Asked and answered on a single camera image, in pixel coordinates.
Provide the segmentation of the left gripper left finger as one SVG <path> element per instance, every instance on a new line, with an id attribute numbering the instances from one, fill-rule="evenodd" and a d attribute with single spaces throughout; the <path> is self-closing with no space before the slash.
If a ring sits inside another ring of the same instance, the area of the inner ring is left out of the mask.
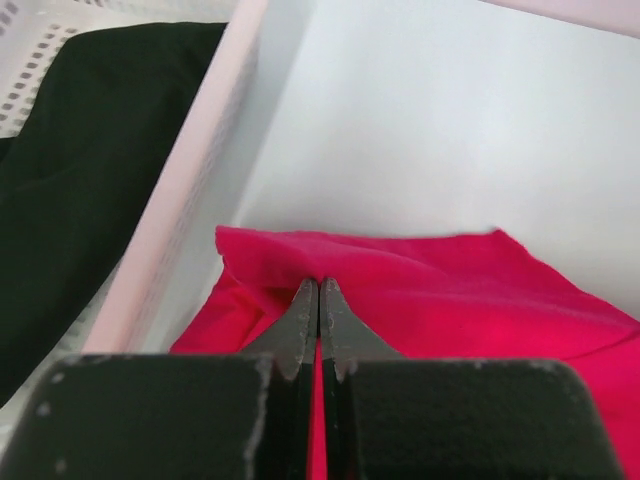
<path id="1" fill-rule="evenodd" d="M 228 355 L 73 355 L 42 377 L 5 479 L 303 479 L 318 286 Z"/>

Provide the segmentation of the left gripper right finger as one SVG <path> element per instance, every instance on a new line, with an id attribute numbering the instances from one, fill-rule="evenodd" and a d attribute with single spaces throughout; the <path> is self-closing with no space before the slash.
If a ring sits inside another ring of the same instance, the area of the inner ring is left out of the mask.
<path id="1" fill-rule="evenodd" d="M 332 479 L 620 479 L 593 398 L 549 359 L 410 359 L 319 291 Z"/>

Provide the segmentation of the magenta t shirt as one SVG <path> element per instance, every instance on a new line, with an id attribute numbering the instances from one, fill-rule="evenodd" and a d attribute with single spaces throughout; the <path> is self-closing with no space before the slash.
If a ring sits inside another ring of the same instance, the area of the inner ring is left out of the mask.
<path id="1" fill-rule="evenodd" d="M 174 354 L 236 352 L 300 283 L 337 281 L 352 311 L 417 358 L 547 357 L 586 381 L 630 479 L 639 475 L 639 324 L 506 233 L 370 238 L 220 227 L 224 268 Z"/>

